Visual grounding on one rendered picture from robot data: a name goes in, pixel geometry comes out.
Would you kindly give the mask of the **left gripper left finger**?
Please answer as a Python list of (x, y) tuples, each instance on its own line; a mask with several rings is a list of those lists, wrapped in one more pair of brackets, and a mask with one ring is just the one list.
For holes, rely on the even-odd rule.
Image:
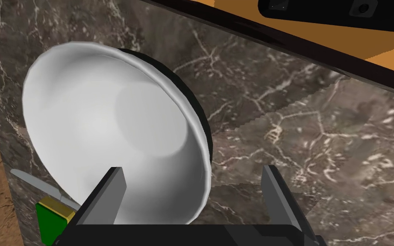
[(113, 225), (126, 192), (121, 167), (111, 167), (75, 214), (75, 225)]

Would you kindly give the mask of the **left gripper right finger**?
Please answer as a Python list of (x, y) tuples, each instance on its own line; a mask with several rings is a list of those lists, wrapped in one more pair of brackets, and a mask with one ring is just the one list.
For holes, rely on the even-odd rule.
[(276, 166), (263, 166), (261, 190), (273, 224), (294, 226), (308, 238), (316, 239), (305, 214)]

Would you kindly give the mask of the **green and yellow block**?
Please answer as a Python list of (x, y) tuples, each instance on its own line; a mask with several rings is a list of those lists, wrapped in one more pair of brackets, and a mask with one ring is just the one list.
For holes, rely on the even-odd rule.
[(70, 220), (75, 211), (50, 196), (46, 196), (35, 205), (41, 241), (51, 246)]

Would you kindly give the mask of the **grey knife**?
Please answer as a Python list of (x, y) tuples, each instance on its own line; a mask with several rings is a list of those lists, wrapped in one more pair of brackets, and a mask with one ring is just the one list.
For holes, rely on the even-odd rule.
[(43, 180), (40, 180), (26, 172), (23, 172), (18, 169), (11, 169), (10, 173), (15, 175), (16, 177), (22, 179), (23, 181), (29, 183), (30, 185), (36, 187), (37, 189), (45, 192), (48, 195), (51, 195), (52, 197), (56, 198), (57, 200), (61, 201), (65, 205), (68, 205), (69, 207), (75, 209), (76, 211), (80, 209), (80, 205), (71, 201), (69, 198), (63, 196), (61, 192), (55, 188), (54, 186), (46, 183)]

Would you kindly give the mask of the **white bowl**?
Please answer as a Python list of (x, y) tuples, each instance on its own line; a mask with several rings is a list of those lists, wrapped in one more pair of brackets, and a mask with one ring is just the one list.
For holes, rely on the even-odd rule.
[(207, 204), (208, 120), (158, 60), (94, 42), (56, 45), (30, 66), (22, 108), (41, 162), (77, 203), (110, 167), (123, 169), (116, 224), (189, 224)]

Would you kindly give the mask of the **black appliance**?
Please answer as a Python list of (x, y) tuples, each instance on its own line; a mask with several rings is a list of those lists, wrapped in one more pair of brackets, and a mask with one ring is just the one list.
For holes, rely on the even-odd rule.
[(394, 0), (258, 0), (266, 18), (394, 32)]

